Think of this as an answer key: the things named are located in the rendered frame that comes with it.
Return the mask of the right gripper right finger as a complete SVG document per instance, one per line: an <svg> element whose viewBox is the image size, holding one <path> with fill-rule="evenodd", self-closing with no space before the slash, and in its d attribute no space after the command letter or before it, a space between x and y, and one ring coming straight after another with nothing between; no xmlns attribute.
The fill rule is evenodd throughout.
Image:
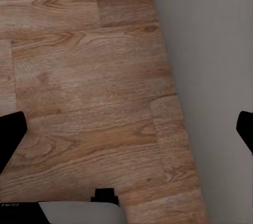
<svg viewBox="0 0 253 224"><path fill-rule="evenodd" d="M253 113L240 111L236 130L253 154Z"/></svg>

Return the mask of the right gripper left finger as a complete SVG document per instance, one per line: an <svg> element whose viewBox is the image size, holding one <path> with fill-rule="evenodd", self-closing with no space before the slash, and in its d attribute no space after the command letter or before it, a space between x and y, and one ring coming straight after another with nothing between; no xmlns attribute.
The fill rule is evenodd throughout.
<svg viewBox="0 0 253 224"><path fill-rule="evenodd" d="M0 117L0 174L27 131L22 111Z"/></svg>

